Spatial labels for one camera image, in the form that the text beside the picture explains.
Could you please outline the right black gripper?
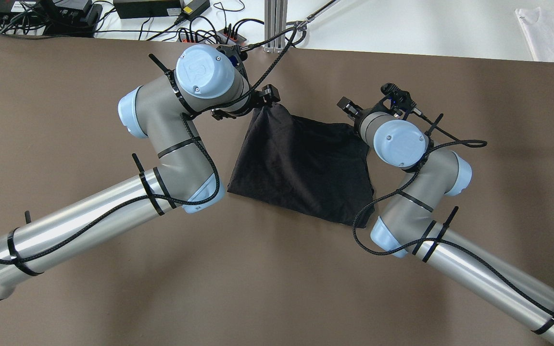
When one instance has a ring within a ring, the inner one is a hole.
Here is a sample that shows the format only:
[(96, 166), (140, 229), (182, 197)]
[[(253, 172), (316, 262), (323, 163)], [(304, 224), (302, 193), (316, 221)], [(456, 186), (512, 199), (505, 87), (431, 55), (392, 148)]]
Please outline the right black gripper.
[(356, 131), (360, 131), (363, 120), (365, 120), (365, 118), (367, 118), (367, 116), (369, 116), (372, 112), (375, 112), (374, 108), (358, 108), (357, 105), (347, 97), (341, 97), (341, 99), (337, 102), (337, 107), (349, 115)]

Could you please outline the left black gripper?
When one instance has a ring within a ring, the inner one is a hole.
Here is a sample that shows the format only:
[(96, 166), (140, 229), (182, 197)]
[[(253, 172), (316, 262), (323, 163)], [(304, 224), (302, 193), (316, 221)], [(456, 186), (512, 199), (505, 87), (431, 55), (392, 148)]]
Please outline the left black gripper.
[(220, 121), (224, 118), (236, 119), (244, 116), (255, 108), (272, 107), (273, 103), (281, 101), (278, 89), (274, 85), (266, 85), (262, 90), (254, 90), (244, 105), (235, 111), (212, 110), (212, 117)]

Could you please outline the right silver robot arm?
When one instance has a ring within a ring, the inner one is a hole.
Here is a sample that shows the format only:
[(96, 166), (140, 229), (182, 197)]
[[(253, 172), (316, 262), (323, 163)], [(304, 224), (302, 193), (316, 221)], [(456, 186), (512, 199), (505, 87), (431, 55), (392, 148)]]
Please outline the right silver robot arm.
[(554, 287), (493, 256), (451, 230), (458, 211), (445, 221), (433, 219), (443, 197), (461, 193), (471, 182), (470, 164), (454, 145), (484, 146), (481, 140), (454, 140), (435, 144), (432, 130), (422, 132), (407, 120), (421, 111), (409, 100), (387, 96), (390, 106), (379, 101), (363, 109), (343, 97), (338, 102), (354, 121), (357, 134), (385, 163), (402, 169), (406, 176), (371, 231), (379, 250), (376, 256), (412, 255), (514, 318), (536, 335), (554, 344)]

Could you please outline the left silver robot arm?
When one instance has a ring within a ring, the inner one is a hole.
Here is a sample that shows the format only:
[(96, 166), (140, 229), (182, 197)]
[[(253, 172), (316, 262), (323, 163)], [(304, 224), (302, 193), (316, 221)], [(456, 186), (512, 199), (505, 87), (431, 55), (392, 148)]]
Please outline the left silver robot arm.
[(136, 226), (182, 208), (193, 214), (220, 201), (225, 187), (193, 120), (211, 111), (235, 119), (279, 101), (272, 85), (252, 85), (244, 61), (254, 45), (196, 44), (174, 69), (154, 55), (163, 76), (121, 98), (121, 123), (152, 143), (160, 163), (86, 199), (31, 221), (0, 237), (0, 301), (31, 277), (68, 261)]

